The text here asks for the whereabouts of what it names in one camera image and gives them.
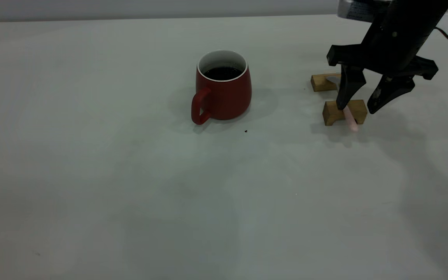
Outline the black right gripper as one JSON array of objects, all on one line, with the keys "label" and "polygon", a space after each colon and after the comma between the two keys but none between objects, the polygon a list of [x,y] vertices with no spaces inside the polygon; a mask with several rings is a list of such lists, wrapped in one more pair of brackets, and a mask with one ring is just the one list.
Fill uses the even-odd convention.
[{"label": "black right gripper", "polygon": [[327,54],[330,66],[341,65],[338,110],[366,84],[363,69],[383,75],[368,99],[371,114],[411,92],[414,75],[431,80],[437,65],[417,53],[447,10],[448,0],[341,0],[339,17],[371,25],[361,43],[333,45]]}]

